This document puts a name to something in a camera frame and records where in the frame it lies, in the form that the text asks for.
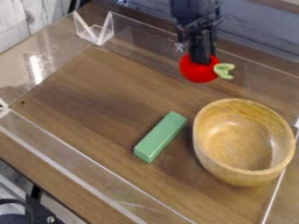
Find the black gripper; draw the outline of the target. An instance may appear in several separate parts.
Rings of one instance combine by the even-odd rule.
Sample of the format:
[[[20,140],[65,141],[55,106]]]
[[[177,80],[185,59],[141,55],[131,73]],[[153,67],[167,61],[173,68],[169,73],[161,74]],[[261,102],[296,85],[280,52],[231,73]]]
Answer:
[[[223,0],[169,0],[179,47],[187,48],[191,61],[208,65],[216,56],[217,30],[223,21]]]

